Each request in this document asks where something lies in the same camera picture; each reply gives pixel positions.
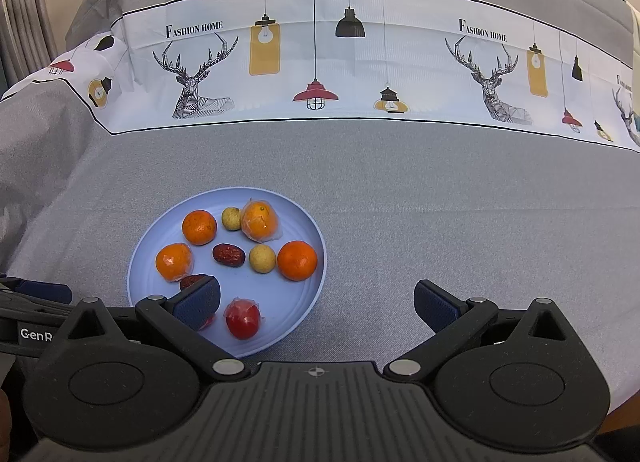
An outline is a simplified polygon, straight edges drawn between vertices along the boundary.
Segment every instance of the plate rim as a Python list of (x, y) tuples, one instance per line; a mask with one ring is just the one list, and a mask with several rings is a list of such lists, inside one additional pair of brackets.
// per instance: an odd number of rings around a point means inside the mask
[(174, 208), (180, 206), (180, 204), (185, 203), (188, 200), (191, 200), (192, 198), (196, 198), (196, 197), (199, 197), (201, 195), (205, 195), (207, 193), (213, 193), (215, 191), (222, 191), (222, 190), (226, 190), (226, 189), (251, 189), (251, 190), (254, 190), (254, 191), (261, 191), (263, 193), (269, 193), (271, 195), (275, 195), (276, 197), (283, 198), (284, 200), (292, 203), (294, 206), (299, 208), (302, 211), (303, 214), (305, 214), (305, 216), (313, 224), (314, 228), (316, 229), (316, 232), (318, 232), (318, 236), (320, 237), (320, 243), (322, 244), (322, 256), (324, 258), (324, 262), (322, 263), (322, 276), (320, 278), (320, 283), (318, 285), (318, 290), (316, 291), (316, 295), (314, 296), (314, 299), (311, 301), (311, 304), (309, 304), (309, 306), (306, 308), (306, 311), (303, 312), (303, 314), (300, 316), (300, 318), (298, 318), (298, 320), (284, 334), (282, 334), (281, 336), (277, 337), (273, 341), (267, 343), (265, 346), (263, 346), (263, 347), (261, 347), (259, 349), (251, 350), (251, 352), (248, 352), (248, 353), (246, 353), (246, 354), (244, 354), (244, 355), (242, 355), (240, 357), (240, 358), (244, 358), (244, 357), (248, 357), (248, 356), (252, 356), (254, 354), (257, 354), (258, 352), (262, 352), (264, 350), (267, 350), (268, 348), (272, 347), (274, 344), (279, 343), (280, 341), (282, 341), (289, 334), (291, 334), (296, 328), (298, 328), (300, 323), (302, 323), (305, 320), (305, 318), (308, 316), (308, 314), (315, 307), (316, 301), (318, 301), (318, 299), (320, 298), (320, 294), (322, 293), (322, 288), (324, 287), (324, 280), (326, 278), (327, 254), (326, 254), (326, 243), (324, 241), (324, 237), (322, 236), (322, 232), (320, 230), (320, 227), (318, 226), (318, 223), (315, 221), (315, 219), (309, 214), (309, 212), (306, 209), (304, 209), (302, 206), (300, 206), (300, 204), (298, 204), (296, 201), (291, 200), (289, 197), (286, 197), (285, 195), (283, 195), (281, 193), (278, 193), (276, 191), (272, 191), (270, 189), (265, 189), (265, 188), (261, 188), (261, 187), (255, 187), (255, 186), (224, 186), (224, 187), (217, 187), (217, 188), (214, 188), (214, 189), (208, 189), (207, 191), (202, 191), (200, 193), (196, 193), (195, 195), (191, 195), (191, 197), (185, 198), (185, 199), (181, 200), (180, 202), (178, 202), (178, 203), (174, 204), (173, 206), (171, 206), (169, 209), (164, 211), (164, 213), (162, 213), (158, 218), (156, 218), (146, 228), (145, 232), (142, 233), (142, 236), (138, 240), (138, 243), (136, 244), (136, 247), (133, 249), (133, 252), (131, 254), (131, 258), (129, 259), (129, 267), (127, 267), (127, 300), (129, 301), (129, 306), (130, 307), (135, 307), (135, 305), (131, 301), (131, 290), (130, 290), (130, 287), (129, 287), (129, 280), (130, 280), (130, 276), (131, 276), (131, 265), (133, 264), (133, 259), (135, 258), (136, 253), (138, 252), (138, 248), (140, 247), (140, 244), (142, 243), (142, 240), (145, 239), (146, 234), (149, 233), (151, 228), (153, 226), (155, 226), (156, 223), (158, 223), (158, 221), (162, 217), (164, 217), (164, 215), (169, 213), (169, 211), (173, 210)]

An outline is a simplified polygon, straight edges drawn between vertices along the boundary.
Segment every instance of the red tomato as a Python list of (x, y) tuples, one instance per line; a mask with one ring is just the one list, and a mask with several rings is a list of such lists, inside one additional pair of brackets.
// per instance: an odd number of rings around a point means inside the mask
[(234, 298), (226, 306), (224, 316), (229, 332), (238, 339), (249, 339), (260, 328), (260, 311), (252, 299)]

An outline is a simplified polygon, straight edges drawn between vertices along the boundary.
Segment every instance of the blue plate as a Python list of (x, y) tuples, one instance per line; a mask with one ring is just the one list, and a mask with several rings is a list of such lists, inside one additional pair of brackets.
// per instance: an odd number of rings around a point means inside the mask
[[(253, 198), (268, 201), (278, 214), (282, 236), (267, 242), (278, 253), (292, 240), (303, 240), (316, 250), (318, 267), (303, 282), (291, 282), (276, 267), (261, 275), (249, 265), (249, 251), (256, 242), (249, 240), (242, 231), (227, 231), (222, 225), (222, 211), (229, 206), (240, 209)], [(149, 295), (167, 298), (180, 291), (178, 282), (169, 283), (156, 270), (156, 254), (165, 245), (187, 240), (182, 235), (182, 221), (187, 213), (205, 209), (218, 223), (218, 232), (212, 242), (204, 246), (190, 245), (193, 252), (193, 274), (214, 276), (220, 282), (222, 299), (213, 323), (200, 334), (212, 343), (241, 358), (260, 352), (291, 333), (311, 311), (320, 296), (326, 274), (326, 246), (318, 225), (309, 213), (282, 195), (254, 187), (226, 187), (206, 191), (188, 198), (166, 211), (156, 220), (133, 251), (127, 274), (129, 303), (135, 305)], [(239, 246), (246, 254), (242, 267), (226, 267), (212, 256), (213, 246), (227, 243)], [(240, 341), (226, 327), (223, 312), (234, 298), (249, 298), (258, 302), (262, 322), (255, 336)]]

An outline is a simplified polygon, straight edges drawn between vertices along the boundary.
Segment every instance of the orange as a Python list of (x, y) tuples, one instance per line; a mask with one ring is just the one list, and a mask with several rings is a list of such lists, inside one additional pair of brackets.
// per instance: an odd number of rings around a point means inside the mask
[(264, 200), (250, 201), (240, 215), (245, 235), (256, 242), (265, 242), (278, 232), (278, 215)]
[(284, 277), (294, 282), (308, 279), (318, 265), (318, 256), (314, 249), (303, 242), (295, 240), (282, 246), (278, 253), (278, 268)]
[(218, 223), (213, 215), (203, 209), (189, 213), (182, 221), (182, 234), (195, 246), (208, 244), (216, 236)]
[(156, 269), (167, 282), (177, 282), (190, 275), (193, 269), (193, 254), (185, 243), (169, 244), (156, 255)]

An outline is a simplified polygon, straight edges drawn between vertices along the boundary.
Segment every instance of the curtain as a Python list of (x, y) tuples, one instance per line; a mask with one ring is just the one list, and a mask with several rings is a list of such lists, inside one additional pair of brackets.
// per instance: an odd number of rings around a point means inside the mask
[(0, 63), (11, 86), (47, 67), (58, 52), (44, 0), (0, 2)]

